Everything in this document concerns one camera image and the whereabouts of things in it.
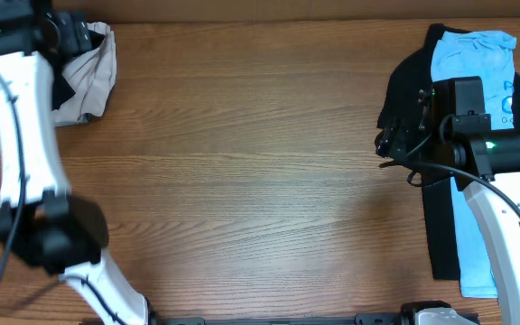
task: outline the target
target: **light blue fabric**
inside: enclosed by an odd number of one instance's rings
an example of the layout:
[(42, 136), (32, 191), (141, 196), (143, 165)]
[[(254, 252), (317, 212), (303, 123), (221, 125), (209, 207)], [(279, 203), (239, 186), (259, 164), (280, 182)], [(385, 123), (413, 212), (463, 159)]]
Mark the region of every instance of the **light blue fabric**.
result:
[[(511, 109), (516, 38), (505, 32), (445, 32), (432, 55), (432, 81), (479, 76), (483, 80), (485, 111), (491, 115), (493, 129), (513, 128)], [(475, 216), (450, 182), (455, 233), (460, 267), (460, 292), (463, 297), (496, 298), (497, 287), (488, 260), (485, 241)]]

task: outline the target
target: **folded cloth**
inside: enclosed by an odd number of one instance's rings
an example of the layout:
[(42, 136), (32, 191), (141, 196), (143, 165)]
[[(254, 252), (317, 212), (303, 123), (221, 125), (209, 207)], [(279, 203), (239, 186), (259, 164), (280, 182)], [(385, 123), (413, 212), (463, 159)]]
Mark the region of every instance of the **folded cloth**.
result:
[[(420, 122), (423, 108), (418, 105), (419, 89), (429, 90), (432, 55), (445, 32), (470, 33), (453, 29), (442, 23), (432, 24), (423, 47), (403, 60), (388, 81), (385, 105), (378, 117), (377, 127), (384, 128), (393, 118)], [(515, 92), (512, 97), (513, 124), (520, 131), (520, 75), (515, 73)], [(438, 280), (459, 280), (454, 214), (450, 179), (422, 188), (424, 223), (431, 258), (432, 277)]]
[(94, 50), (65, 64), (61, 75), (56, 76), (51, 111), (56, 126), (87, 123), (91, 116), (103, 116), (109, 93), (116, 84), (114, 32), (105, 23), (88, 23), (88, 28), (105, 37)]
[[(515, 47), (516, 38), (505, 32), (445, 32), (432, 54), (432, 81), (480, 77), (485, 111), (491, 115), (492, 129), (513, 128), (511, 103)], [(450, 192), (459, 256), (460, 293), (470, 298), (496, 298), (497, 287), (485, 240), (454, 179), (450, 181)]]

